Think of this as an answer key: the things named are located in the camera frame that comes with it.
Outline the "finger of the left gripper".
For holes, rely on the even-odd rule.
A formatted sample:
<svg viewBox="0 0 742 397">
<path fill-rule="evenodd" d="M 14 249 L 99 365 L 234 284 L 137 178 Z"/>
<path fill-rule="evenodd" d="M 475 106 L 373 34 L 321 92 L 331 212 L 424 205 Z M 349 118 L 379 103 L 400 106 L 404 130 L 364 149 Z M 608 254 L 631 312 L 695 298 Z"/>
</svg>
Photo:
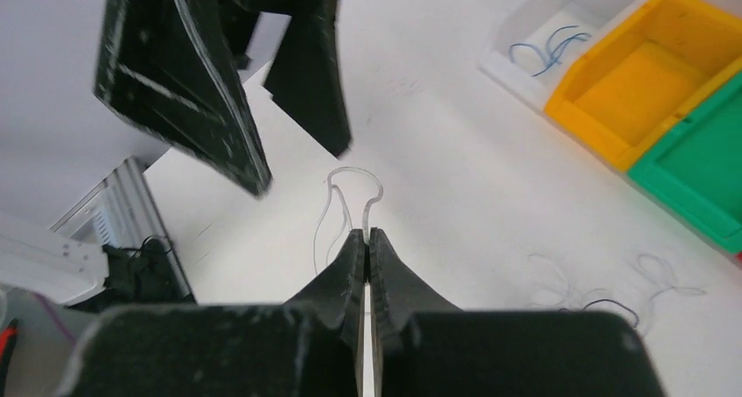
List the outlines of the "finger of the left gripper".
<svg viewBox="0 0 742 397">
<path fill-rule="evenodd" d="M 263 86 L 301 129 L 334 157 L 352 141 L 337 52 L 339 0 L 276 0 L 290 17 Z"/>
<path fill-rule="evenodd" d="M 107 0 L 94 96 L 260 197 L 272 175 L 217 0 Z"/>
</svg>

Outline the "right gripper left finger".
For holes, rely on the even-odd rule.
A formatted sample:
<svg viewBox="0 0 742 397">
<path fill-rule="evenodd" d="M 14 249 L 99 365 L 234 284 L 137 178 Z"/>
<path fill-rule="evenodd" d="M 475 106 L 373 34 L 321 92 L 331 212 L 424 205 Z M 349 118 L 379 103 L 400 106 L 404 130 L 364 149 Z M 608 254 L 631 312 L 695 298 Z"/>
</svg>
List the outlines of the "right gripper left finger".
<svg viewBox="0 0 742 397">
<path fill-rule="evenodd" d="M 365 260 L 360 229 L 287 304 L 300 310 L 297 396 L 363 395 Z"/>
</svg>

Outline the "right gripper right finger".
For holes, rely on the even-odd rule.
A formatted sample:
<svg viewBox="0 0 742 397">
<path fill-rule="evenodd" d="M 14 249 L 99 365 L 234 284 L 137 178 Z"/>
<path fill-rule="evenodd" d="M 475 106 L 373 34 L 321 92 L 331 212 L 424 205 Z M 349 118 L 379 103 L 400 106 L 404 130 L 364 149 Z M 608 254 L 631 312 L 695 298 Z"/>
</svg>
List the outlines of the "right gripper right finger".
<svg viewBox="0 0 742 397">
<path fill-rule="evenodd" d="M 407 390 L 410 363 L 419 347 L 414 316 L 461 309 L 408 267 L 377 227 L 370 230 L 368 284 L 375 394 L 401 396 Z"/>
</svg>

